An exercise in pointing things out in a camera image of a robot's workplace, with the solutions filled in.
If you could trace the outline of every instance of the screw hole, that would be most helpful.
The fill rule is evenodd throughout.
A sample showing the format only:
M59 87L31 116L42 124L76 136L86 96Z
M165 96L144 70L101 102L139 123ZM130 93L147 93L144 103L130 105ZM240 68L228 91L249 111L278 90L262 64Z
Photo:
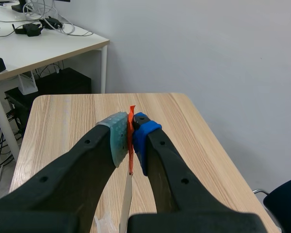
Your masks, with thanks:
M189 183L189 180L186 179L186 178L184 178L184 179L181 180L181 183L188 184Z
M44 183L48 180L49 178L47 176L41 177L40 182Z

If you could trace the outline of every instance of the wooden table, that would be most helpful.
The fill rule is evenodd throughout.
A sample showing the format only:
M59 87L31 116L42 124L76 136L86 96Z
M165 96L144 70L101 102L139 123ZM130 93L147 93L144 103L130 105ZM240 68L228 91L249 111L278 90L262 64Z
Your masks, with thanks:
M10 191L69 151L98 121L119 111L143 112L160 123L203 185L223 204L258 214L270 233L275 224L252 193L210 128L184 94L96 94L40 96L32 106ZM100 198L96 215L109 212L118 226L128 157L116 169ZM131 214L155 212L148 179L135 156Z

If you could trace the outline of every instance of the white cable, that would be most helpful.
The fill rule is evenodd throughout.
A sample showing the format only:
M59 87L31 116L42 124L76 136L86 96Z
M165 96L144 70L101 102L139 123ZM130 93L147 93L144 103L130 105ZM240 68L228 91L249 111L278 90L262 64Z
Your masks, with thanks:
M35 9L35 5L43 5L43 7L37 7L37 9ZM68 33L60 30L60 29L56 29L54 28L46 19L46 15L47 13L49 13L50 11L54 11L56 13L56 18L58 19L58 16L62 17L63 19L65 19L71 26L72 26L72 30ZM54 7L54 0L52 0L52 6L46 5L45 4L45 0L43 0L43 3L39 3L38 0L36 2L33 2L32 0L29 2L27 1L27 3L23 6L23 12L24 15L27 19L29 20L34 20L34 19L44 19L44 21L55 31L61 33L61 34L72 34L75 31L75 26L73 25L73 23L71 23L66 17L60 15L57 11L57 9Z

